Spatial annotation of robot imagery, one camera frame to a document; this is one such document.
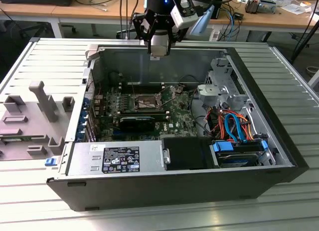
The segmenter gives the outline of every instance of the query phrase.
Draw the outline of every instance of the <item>blue latch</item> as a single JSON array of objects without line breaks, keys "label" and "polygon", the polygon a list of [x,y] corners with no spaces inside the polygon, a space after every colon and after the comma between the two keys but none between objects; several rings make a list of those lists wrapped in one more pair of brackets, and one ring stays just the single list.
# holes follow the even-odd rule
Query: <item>blue latch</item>
[{"label": "blue latch", "polygon": [[261,141],[261,145],[263,146],[264,150],[267,150],[267,149],[268,149],[267,141],[262,140],[262,141]]},{"label": "blue latch", "polygon": [[219,141],[213,144],[213,149],[215,152],[219,151],[233,151],[233,145],[229,141]]},{"label": "blue latch", "polygon": [[45,166],[56,166],[56,159],[55,158],[47,158],[45,160]]}]

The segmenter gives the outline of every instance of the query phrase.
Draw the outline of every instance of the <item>gray floor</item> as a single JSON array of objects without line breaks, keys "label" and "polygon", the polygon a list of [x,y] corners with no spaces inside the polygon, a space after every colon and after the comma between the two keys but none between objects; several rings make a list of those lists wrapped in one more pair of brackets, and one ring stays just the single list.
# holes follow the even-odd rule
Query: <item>gray floor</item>
[{"label": "gray floor", "polygon": [[[34,22],[18,22],[20,27],[24,28],[27,26],[34,25]],[[7,32],[0,32],[0,79],[2,79],[12,64],[15,62],[19,54],[21,53],[24,46],[29,41],[29,38],[21,38],[19,35],[19,27],[11,22],[7,26]],[[116,31],[120,29],[119,25],[101,25],[97,24],[97,32],[99,37],[93,36],[91,25],[89,24],[74,24],[77,33],[72,33],[70,28],[63,28],[66,38],[115,38]],[[35,31],[29,31],[29,37],[34,36]],[[207,30],[205,36],[194,37],[193,40],[207,40],[210,31]],[[237,41],[246,41],[248,31],[241,30],[237,38]],[[52,33],[42,33],[42,37],[53,37]],[[273,32],[268,43],[272,46],[276,46],[281,53],[289,59],[292,51],[297,43],[296,40],[292,39],[288,33]],[[315,34],[309,42],[309,48],[305,48],[299,55],[294,63],[294,67],[304,77],[306,81],[310,79],[310,76],[306,72],[307,66],[319,67],[319,34]]]}]

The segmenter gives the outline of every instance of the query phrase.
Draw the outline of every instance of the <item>gray plastic part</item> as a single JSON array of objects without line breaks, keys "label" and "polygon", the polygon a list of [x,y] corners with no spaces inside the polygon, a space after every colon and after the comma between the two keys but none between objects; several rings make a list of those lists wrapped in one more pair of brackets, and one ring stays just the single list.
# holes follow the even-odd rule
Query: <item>gray plastic part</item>
[{"label": "gray plastic part", "polygon": [[31,141],[34,143],[47,143],[49,142],[49,136],[48,135],[43,135],[43,137],[32,137]]},{"label": "gray plastic part", "polygon": [[21,110],[18,106],[25,105],[20,96],[8,96],[5,102],[3,103],[7,111],[11,113],[21,113]]},{"label": "gray plastic part", "polygon": [[26,123],[28,118],[23,115],[14,115],[14,116],[6,116],[2,120],[5,124],[13,124],[13,123]]},{"label": "gray plastic part", "polygon": [[48,144],[48,148],[52,151],[53,155],[62,155],[64,144],[65,144],[65,142],[64,142],[63,137],[60,138],[58,144],[56,144],[53,137],[51,137],[49,144]]},{"label": "gray plastic part", "polygon": [[64,111],[66,113],[70,113],[73,111],[73,107],[74,107],[74,98],[73,97],[64,97],[62,100],[62,105],[64,108]]},{"label": "gray plastic part", "polygon": [[5,103],[16,103],[18,106],[20,105],[25,105],[24,101],[20,96],[8,96],[7,99],[5,100]]},{"label": "gray plastic part", "polygon": [[43,145],[29,145],[26,151],[29,155],[45,155],[47,153]]},{"label": "gray plastic part", "polygon": [[43,87],[44,83],[42,81],[32,81],[29,85],[29,90],[36,95],[49,122],[56,122],[58,120],[58,116],[54,113],[54,109],[50,104]]},{"label": "gray plastic part", "polygon": [[[54,101],[52,95],[46,95],[46,97],[48,98],[48,101],[49,101],[49,103],[51,104],[52,109],[53,109],[54,111],[56,111],[56,110],[58,109],[58,107],[57,107],[57,105],[56,105],[56,103],[55,103],[55,101]],[[40,104],[40,103],[37,103],[37,104],[38,104],[38,107],[39,107],[40,111],[43,112],[43,109],[42,109],[42,107],[41,107],[41,104]]]},{"label": "gray plastic part", "polygon": [[0,135],[21,135],[22,130],[19,128],[14,128],[14,129],[1,129],[0,130]]}]

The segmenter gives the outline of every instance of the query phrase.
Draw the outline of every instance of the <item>green circuit board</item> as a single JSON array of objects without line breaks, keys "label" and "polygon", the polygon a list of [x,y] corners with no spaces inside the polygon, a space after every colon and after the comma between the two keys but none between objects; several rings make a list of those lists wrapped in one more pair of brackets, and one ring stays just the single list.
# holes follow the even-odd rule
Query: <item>green circuit board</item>
[{"label": "green circuit board", "polygon": [[197,136],[197,130],[195,122],[193,121],[188,107],[189,98],[188,92],[182,92],[179,95],[175,95],[175,99],[164,104],[172,99],[171,92],[166,91],[162,93],[160,102],[164,104],[160,109],[162,111],[169,111],[169,119],[164,121],[157,121],[155,123],[154,131],[129,133],[118,138],[114,136],[114,132],[119,130],[118,128],[118,112],[123,111],[135,111],[139,104],[134,102],[133,97],[139,96],[152,96],[152,94],[121,94],[117,89],[112,88],[106,94],[103,95],[105,100],[105,109],[107,111],[106,116],[98,118],[98,125],[100,129],[100,135],[98,141],[133,141],[133,140],[159,140],[161,136]]}]

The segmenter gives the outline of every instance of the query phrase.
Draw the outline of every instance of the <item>blue cable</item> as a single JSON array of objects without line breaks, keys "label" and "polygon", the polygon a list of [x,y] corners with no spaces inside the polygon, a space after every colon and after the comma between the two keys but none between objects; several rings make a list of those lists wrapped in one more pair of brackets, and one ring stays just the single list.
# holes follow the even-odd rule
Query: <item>blue cable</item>
[{"label": "blue cable", "polygon": [[239,135],[239,139],[242,140],[243,142],[246,142],[247,140],[245,139],[245,136],[241,130],[240,127],[240,121],[237,118],[237,116],[235,114],[227,114],[227,116],[225,117],[225,128],[226,128],[226,132],[231,136],[231,138],[233,138],[234,142],[237,142],[237,138],[230,132],[229,127],[228,127],[228,120],[230,119],[230,117],[233,117],[235,119],[235,123],[236,123],[236,127],[237,127],[237,132]]},{"label": "blue cable", "polygon": [[234,19],[233,19],[233,16],[231,16],[231,13],[229,11],[227,11],[229,16],[230,16],[230,19],[231,19],[231,28],[230,28],[230,34],[228,36],[228,39],[226,40],[227,42],[229,41],[229,39],[231,38],[231,34],[233,33],[233,28],[234,28]]}]

